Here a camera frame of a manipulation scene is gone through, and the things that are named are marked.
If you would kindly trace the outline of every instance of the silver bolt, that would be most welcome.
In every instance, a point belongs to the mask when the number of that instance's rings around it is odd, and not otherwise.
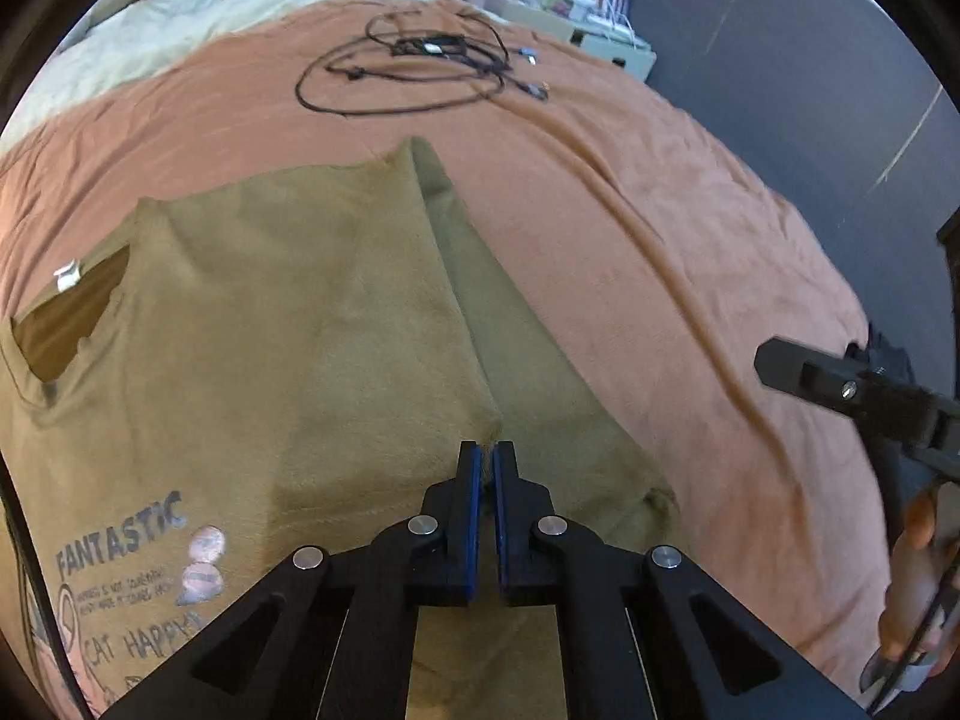
[[[653,551],[654,563],[661,568],[676,568],[683,562],[683,556],[680,550],[664,544],[661,547],[655,547]]]
[[[429,536],[437,530],[437,520],[429,514],[418,514],[407,523],[407,530],[414,536]]]
[[[544,536],[563,536],[566,533],[566,520],[563,517],[554,517],[553,514],[550,514],[549,517],[541,517],[541,520],[536,524],[536,528]]]
[[[294,565],[301,571],[316,568],[323,562],[323,550],[320,547],[301,547],[294,552]]]

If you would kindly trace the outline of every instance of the bedside table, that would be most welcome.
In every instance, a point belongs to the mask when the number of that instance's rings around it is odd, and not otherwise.
[[[621,66],[635,79],[645,81],[656,62],[650,44],[640,38],[634,45],[624,35],[593,23],[572,22],[548,10],[530,7],[518,0],[507,0],[500,14],[509,22],[522,23],[537,32],[545,32],[565,43],[573,43],[583,52]]]

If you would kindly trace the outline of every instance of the black wire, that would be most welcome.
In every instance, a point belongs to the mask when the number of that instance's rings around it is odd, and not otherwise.
[[[886,701],[887,696],[893,692],[896,683],[899,683],[907,666],[912,664],[917,655],[920,654],[920,645],[933,628],[933,621],[936,619],[937,611],[944,605],[947,596],[952,593],[953,580],[958,572],[960,572],[960,552],[956,554],[953,562],[947,567],[947,570],[944,571],[944,575],[940,578],[940,586],[937,589],[937,594],[933,596],[933,600],[926,609],[923,619],[920,620],[917,630],[914,631],[909,645],[907,645],[904,650],[904,654],[901,655],[893,671],[890,672],[884,681],[883,688],[880,688],[880,692],[877,693],[877,696],[872,700],[870,706],[867,707],[867,714],[872,715],[880,711],[880,707],[883,702]]]
[[[514,84],[518,89],[527,94],[541,95],[544,93],[541,88],[535,88],[531,84],[518,81],[512,77],[512,66],[510,65],[510,50],[500,37],[496,28],[486,20],[469,12],[457,14],[463,19],[475,20],[486,26],[494,39],[496,45],[487,41],[473,38],[464,34],[452,34],[440,32],[437,30],[418,30],[415,32],[405,32],[401,29],[391,31],[374,31],[374,27],[383,20],[389,20],[396,16],[414,16],[421,14],[421,10],[403,10],[392,13],[382,13],[374,16],[364,26],[363,37],[355,38],[352,41],[333,47],[324,55],[317,57],[309,65],[296,81],[294,94],[296,101],[304,108],[315,113],[332,113],[339,116],[393,116],[411,113],[428,113],[430,111],[440,111],[448,108],[470,105],[472,103],[481,103],[483,100],[490,100],[501,94],[507,87],[507,82]],[[431,41],[437,41],[442,44],[438,55],[428,52],[424,44]],[[393,73],[392,71],[371,70],[366,67],[352,65],[344,66],[343,63],[352,59],[357,54],[356,49],[366,43],[373,43],[379,47],[384,47],[390,52],[392,58],[438,58],[452,61],[461,67],[471,70],[471,73],[442,74],[441,76],[408,76],[408,74]],[[424,105],[414,105],[395,108],[364,108],[347,109],[332,108],[325,105],[316,105],[306,100],[304,96],[304,84],[312,76],[313,71],[320,65],[328,73],[342,74],[350,80],[366,79],[384,79],[399,83],[441,83],[453,81],[496,81],[496,85],[491,89],[480,91],[474,95],[456,100],[444,100],[440,103],[426,103]]]
[[[56,613],[54,613],[53,604],[50,603],[50,594],[47,592],[46,583],[43,581],[43,569],[40,568],[37,548],[30,536],[27,518],[23,514],[23,506],[16,494],[10,469],[7,468],[7,462],[4,460],[2,452],[0,452],[0,501],[3,502],[4,509],[7,512],[8,528],[10,528],[13,536],[13,546],[23,560],[30,586],[34,590],[34,600],[37,602],[37,609],[40,612],[40,623],[47,632],[47,640],[54,654],[56,669],[64,680],[66,688],[70,692],[70,697],[77,705],[80,717],[83,717],[83,720],[95,720],[93,710],[90,709],[90,704],[86,702],[83,688],[80,687],[77,675],[73,673],[69,658],[66,656],[64,640],[61,638],[59,624],[56,622]]]

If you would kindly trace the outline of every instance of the orange blanket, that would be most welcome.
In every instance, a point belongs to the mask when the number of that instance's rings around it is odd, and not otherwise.
[[[877,484],[848,421],[765,391],[772,335],[841,353],[856,297],[803,219],[682,111],[613,65],[525,28],[524,79],[488,103],[344,119],[294,99],[304,66],[385,10],[468,31],[463,4],[339,0],[207,45],[157,79],[37,130],[0,161],[0,300],[26,305],[139,196],[188,196],[266,170],[347,163],[428,138],[477,230],[605,407],[659,458],[697,560],[854,690],[889,581]],[[443,84],[306,85],[344,108],[462,97]]]

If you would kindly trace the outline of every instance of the gray wall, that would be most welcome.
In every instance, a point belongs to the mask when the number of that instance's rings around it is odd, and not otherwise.
[[[949,276],[936,231],[960,205],[960,116],[870,0],[632,0],[649,83],[790,199],[906,346],[953,391]]]

